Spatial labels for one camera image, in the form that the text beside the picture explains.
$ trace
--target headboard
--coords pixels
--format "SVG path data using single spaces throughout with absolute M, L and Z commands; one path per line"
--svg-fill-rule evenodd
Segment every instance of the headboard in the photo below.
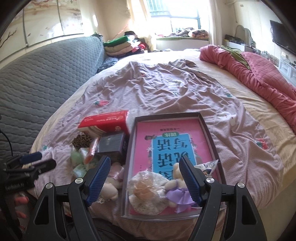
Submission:
M 104 61 L 100 35 L 37 48 L 0 69 L 0 129 L 14 154 L 28 153 L 49 117 L 94 76 Z M 0 160 L 10 155 L 0 134 Z

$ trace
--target white dresser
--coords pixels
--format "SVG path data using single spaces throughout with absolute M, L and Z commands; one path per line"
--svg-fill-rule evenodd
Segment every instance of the white dresser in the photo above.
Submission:
M 280 59 L 279 71 L 290 84 L 296 87 L 296 68 L 287 63 L 285 60 Z

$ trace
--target curtain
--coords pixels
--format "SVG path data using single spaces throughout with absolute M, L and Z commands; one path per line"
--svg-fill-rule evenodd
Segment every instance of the curtain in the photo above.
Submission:
M 146 0 L 127 0 L 127 7 L 131 15 L 130 29 L 143 37 L 151 51 L 156 49 L 156 36 L 153 32 L 150 12 Z
M 216 0 L 206 0 L 209 15 L 210 44 L 222 45 L 221 16 Z

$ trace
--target human hand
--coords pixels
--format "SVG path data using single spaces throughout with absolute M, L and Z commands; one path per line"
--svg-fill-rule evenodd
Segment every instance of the human hand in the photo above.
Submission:
M 15 198 L 15 206 L 16 207 L 20 206 L 20 205 L 28 204 L 28 202 L 29 202 L 28 197 L 21 196 L 21 197 Z M 23 212 L 18 211 L 18 210 L 16 210 L 15 212 L 16 212 L 18 218 L 27 218 L 27 216 Z

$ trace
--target pink quilt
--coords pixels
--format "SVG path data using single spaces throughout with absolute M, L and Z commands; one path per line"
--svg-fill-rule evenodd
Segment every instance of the pink quilt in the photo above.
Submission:
M 271 103 L 296 133 L 296 88 L 267 59 L 250 52 L 242 55 L 251 71 L 215 45 L 200 49 L 200 60 L 216 64 L 237 77 L 245 86 Z

